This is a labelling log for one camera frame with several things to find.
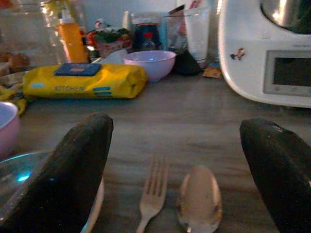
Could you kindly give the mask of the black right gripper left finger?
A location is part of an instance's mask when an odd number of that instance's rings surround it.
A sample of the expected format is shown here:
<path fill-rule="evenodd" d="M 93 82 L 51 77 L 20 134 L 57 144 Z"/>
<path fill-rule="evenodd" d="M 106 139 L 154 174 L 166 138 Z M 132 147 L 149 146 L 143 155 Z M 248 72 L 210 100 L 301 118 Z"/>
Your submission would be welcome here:
<path fill-rule="evenodd" d="M 3 233 L 79 233 L 91 212 L 113 132 L 107 114 L 70 129 L 0 209 Z"/>

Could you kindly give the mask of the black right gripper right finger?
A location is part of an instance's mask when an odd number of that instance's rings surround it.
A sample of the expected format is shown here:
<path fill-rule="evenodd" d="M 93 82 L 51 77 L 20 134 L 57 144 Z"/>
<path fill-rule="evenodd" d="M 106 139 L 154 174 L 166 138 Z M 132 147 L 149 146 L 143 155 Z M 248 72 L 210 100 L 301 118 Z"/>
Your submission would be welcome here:
<path fill-rule="evenodd" d="M 311 231 L 311 147 L 264 118 L 243 120 L 241 145 L 261 198 L 281 233 Z"/>

